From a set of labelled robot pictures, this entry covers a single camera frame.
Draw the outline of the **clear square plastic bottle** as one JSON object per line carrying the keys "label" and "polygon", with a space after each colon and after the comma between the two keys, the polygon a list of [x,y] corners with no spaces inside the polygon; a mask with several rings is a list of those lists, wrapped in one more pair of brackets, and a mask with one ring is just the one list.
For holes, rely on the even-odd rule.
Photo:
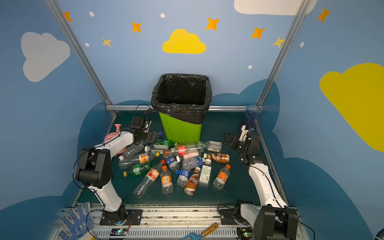
{"label": "clear square plastic bottle", "polygon": [[199,141],[199,145],[202,145],[204,149],[209,152],[220,153],[222,151],[223,143],[216,141]]}

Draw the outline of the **brown coffee bottle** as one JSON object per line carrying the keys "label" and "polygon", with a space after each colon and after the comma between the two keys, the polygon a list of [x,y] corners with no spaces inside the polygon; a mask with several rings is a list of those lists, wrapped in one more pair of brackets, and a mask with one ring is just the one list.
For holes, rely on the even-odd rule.
{"label": "brown coffee bottle", "polygon": [[204,158],[215,161],[217,163],[229,164],[230,162],[230,155],[223,154],[223,153],[213,153],[213,154],[205,153]]}

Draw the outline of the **green Sprite bottle yellow cap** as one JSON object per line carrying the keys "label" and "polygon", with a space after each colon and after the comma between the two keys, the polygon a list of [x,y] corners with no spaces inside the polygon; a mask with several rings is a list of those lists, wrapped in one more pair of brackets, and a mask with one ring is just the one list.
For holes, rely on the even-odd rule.
{"label": "green Sprite bottle yellow cap", "polygon": [[124,171],[123,176],[128,177],[146,174],[151,168],[152,166],[150,163],[134,165],[128,171]]}

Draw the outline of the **orange cap bottle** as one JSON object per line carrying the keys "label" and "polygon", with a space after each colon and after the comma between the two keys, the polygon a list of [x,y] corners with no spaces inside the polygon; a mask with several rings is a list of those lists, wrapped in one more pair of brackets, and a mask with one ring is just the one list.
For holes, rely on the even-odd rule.
{"label": "orange cap bottle", "polygon": [[217,177],[213,182],[214,188],[217,190],[222,190],[225,187],[225,184],[230,176],[230,165],[225,165],[225,167],[221,168]]}

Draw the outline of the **tall clear bottle red label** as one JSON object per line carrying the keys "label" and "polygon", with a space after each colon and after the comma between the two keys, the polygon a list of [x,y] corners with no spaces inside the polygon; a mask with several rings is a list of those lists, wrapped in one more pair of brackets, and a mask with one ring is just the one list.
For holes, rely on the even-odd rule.
{"label": "tall clear bottle red label", "polygon": [[145,175],[142,182],[134,189],[133,195],[137,198],[141,199],[149,187],[156,181],[156,179],[160,176],[162,171],[162,167],[166,164],[165,160],[161,160],[159,164],[152,167],[149,172]]}

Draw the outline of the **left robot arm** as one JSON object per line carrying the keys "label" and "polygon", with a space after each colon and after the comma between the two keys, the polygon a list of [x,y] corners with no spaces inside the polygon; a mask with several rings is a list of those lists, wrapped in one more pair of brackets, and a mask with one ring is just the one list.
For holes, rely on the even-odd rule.
{"label": "left robot arm", "polygon": [[124,225],[128,219],[124,201],[112,184],[112,159],[120,151],[141,141],[153,143],[155,133],[150,132],[151,120],[134,116],[131,126],[92,148],[83,148],[77,160],[76,180],[81,182],[102,204],[100,224]]}

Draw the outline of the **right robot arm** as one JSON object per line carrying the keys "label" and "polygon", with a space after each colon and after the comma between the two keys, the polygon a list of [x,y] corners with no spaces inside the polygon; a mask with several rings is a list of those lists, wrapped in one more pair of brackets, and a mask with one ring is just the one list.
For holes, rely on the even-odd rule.
{"label": "right robot arm", "polygon": [[255,132],[247,132],[241,137],[224,134],[224,143],[240,154],[259,196],[259,208],[248,202],[236,206],[238,215],[250,224],[253,238],[295,240],[299,226],[298,213],[289,208],[273,182],[268,161],[260,153],[260,135]]}

